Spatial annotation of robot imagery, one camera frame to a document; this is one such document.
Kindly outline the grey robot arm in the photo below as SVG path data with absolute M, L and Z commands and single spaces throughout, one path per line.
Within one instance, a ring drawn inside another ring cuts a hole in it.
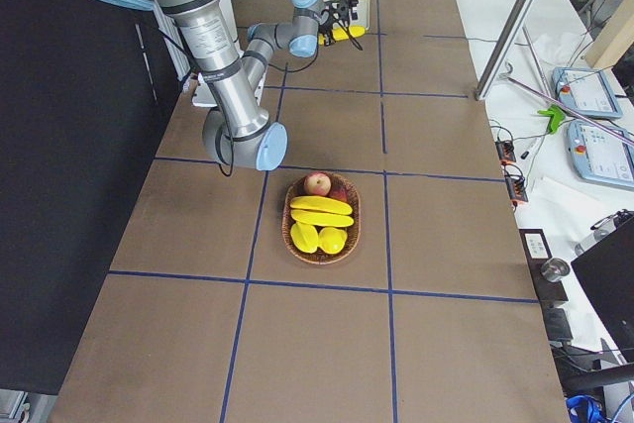
M 317 54 L 319 40 L 333 44 L 340 31 L 358 49 L 361 45 L 351 32 L 358 19 L 361 0 L 290 0 L 292 20 L 286 23 L 259 23 L 248 28 L 248 47 L 243 58 L 255 57 L 268 63 L 273 54 L 287 50 L 296 57 Z
M 286 129 L 270 119 L 256 96 L 271 57 L 279 50 L 298 57 L 313 56 L 318 37 L 330 37 L 336 21 L 349 26 L 359 4 L 359 0 L 290 0 L 292 20 L 251 26 L 249 44 L 239 52 L 221 0 L 100 1 L 142 11 L 160 6 L 182 32 L 216 103 L 202 132 L 208 154 L 229 167 L 264 171 L 276 169 L 287 149 Z

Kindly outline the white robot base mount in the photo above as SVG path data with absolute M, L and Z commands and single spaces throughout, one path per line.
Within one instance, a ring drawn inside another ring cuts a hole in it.
M 216 108 L 218 106 L 212 89 L 219 94 L 223 101 L 227 100 L 232 105 L 244 103 L 249 97 L 257 105 L 261 105 L 264 94 L 264 83 L 267 76 L 267 69 L 263 66 L 248 66 L 245 73 L 246 81 L 222 78 L 217 81 L 212 80 L 211 72 L 200 72 L 197 79 L 192 103 L 196 107 Z

